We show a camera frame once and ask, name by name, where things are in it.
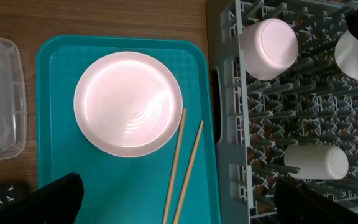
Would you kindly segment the white bowl with food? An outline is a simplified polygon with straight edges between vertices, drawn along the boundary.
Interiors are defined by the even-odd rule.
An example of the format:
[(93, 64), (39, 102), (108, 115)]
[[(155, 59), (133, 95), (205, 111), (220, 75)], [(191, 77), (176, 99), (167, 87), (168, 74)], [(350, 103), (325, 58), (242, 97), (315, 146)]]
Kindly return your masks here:
[(334, 58), (343, 73), (358, 80), (358, 40), (349, 31), (339, 38)]

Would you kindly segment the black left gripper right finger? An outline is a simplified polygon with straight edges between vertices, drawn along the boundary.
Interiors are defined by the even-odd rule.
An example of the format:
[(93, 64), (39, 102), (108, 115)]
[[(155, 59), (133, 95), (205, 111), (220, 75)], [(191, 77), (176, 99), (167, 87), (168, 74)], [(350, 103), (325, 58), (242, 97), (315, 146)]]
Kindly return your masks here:
[(277, 181), (273, 202), (282, 224), (358, 224), (358, 214), (288, 178)]

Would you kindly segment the wooden chopstick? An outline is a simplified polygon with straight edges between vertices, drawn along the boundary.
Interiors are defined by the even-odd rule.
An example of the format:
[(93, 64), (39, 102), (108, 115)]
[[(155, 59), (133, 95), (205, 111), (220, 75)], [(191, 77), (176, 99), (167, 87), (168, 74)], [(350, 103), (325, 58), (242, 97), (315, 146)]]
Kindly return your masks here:
[(169, 181), (169, 185), (168, 185), (167, 197), (165, 200), (162, 224), (167, 223), (168, 214), (169, 214), (169, 210), (170, 210), (172, 193), (173, 193), (173, 188), (174, 188), (175, 178), (176, 178), (176, 173), (177, 173), (178, 160), (179, 160), (179, 156), (180, 156), (181, 143), (182, 143), (182, 139), (183, 139), (186, 114), (187, 114), (187, 109), (184, 108), (183, 112), (182, 112), (182, 116), (181, 116), (180, 125), (178, 128), (178, 136), (177, 136), (177, 142), (175, 145), (175, 153), (174, 153), (174, 158), (173, 158), (173, 163), (172, 163), (172, 170), (171, 170), (171, 174), (170, 174), (170, 181)]
[(200, 139), (201, 139), (201, 133), (202, 133), (202, 130), (203, 130), (203, 125), (204, 125), (204, 121), (201, 120), (200, 125), (198, 127), (198, 131), (196, 133), (195, 142), (194, 142), (194, 145), (193, 145), (193, 149), (192, 149), (191, 156), (190, 156), (190, 159), (189, 159), (189, 163), (188, 163), (188, 167), (187, 167), (187, 170), (186, 170), (185, 178), (184, 178), (183, 185), (182, 185), (182, 188), (181, 188), (180, 198), (178, 199), (177, 207), (176, 207), (176, 210), (175, 210), (175, 215), (174, 215), (174, 218), (173, 218), (173, 224), (178, 224), (178, 221), (180, 219), (181, 211), (182, 211), (182, 208), (183, 208), (183, 203), (184, 203), (185, 196), (186, 196), (186, 191), (188, 189), (188, 184), (189, 184), (191, 173), (192, 173), (192, 170), (193, 170), (193, 165), (195, 163), (196, 154), (198, 152), (198, 146), (199, 146)]

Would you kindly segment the white cup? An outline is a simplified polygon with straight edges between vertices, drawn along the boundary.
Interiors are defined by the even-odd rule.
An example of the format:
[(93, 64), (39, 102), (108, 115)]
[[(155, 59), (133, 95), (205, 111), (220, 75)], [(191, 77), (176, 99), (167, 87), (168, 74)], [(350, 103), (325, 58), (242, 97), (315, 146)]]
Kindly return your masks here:
[(349, 171), (345, 152), (336, 146), (290, 145), (284, 153), (286, 166), (299, 168), (296, 179), (339, 180)]

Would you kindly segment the pink shallow bowl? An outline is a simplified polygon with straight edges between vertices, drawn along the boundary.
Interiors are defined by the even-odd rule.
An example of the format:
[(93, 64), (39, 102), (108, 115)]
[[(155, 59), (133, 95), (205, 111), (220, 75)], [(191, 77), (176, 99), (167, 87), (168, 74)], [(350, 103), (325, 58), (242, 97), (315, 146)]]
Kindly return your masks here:
[(266, 19), (247, 26), (240, 38), (246, 71), (267, 81), (290, 68), (298, 57), (298, 39), (280, 19)]

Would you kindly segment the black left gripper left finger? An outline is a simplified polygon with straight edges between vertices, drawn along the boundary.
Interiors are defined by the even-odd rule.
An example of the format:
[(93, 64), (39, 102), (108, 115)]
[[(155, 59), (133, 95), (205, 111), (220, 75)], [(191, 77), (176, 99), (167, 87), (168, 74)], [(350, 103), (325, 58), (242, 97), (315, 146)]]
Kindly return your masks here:
[(69, 173), (0, 210), (0, 223), (74, 223), (83, 196), (80, 175)]

